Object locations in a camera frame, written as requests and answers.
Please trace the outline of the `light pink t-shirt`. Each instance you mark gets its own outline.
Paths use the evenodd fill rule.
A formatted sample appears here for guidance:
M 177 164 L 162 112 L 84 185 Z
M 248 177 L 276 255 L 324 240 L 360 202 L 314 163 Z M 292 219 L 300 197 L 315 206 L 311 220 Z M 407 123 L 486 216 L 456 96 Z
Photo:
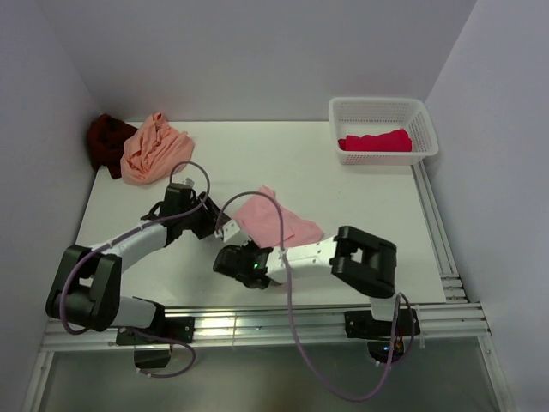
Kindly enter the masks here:
M 297 247 L 323 239 L 322 229 L 313 221 L 302 219 L 279 203 L 283 219 L 284 246 Z M 251 196 L 233 215 L 233 219 L 261 248 L 280 245 L 280 221 L 275 206 L 259 195 Z

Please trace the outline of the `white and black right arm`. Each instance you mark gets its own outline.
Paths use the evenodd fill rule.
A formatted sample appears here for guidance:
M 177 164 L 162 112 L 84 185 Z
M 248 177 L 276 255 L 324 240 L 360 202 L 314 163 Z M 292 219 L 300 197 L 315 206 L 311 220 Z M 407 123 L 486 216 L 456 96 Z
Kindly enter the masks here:
M 334 276 L 366 296 L 371 308 L 345 316 L 346 333 L 358 338 L 389 336 L 401 323 L 395 308 L 395 270 L 397 247 L 394 243 L 351 226 L 338 228 L 337 234 L 308 245 L 259 247 L 226 245 L 214 260 L 213 270 L 251 289 L 266 289 L 287 284 L 287 269 L 292 285 L 297 280 L 318 281 Z

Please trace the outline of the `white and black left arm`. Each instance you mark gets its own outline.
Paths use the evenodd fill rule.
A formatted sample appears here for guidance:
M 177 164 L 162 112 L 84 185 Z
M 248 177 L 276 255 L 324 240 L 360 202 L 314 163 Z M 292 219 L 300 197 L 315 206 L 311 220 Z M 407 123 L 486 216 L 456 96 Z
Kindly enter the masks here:
M 167 186 L 163 200 L 136 227 L 102 245 L 68 247 L 45 303 L 51 318 L 73 335 L 109 328 L 135 329 L 146 342 L 168 335 L 166 309 L 158 302 L 121 294 L 123 273 L 149 254 L 164 249 L 186 231 L 198 239 L 214 234 L 228 216 L 187 184 Z

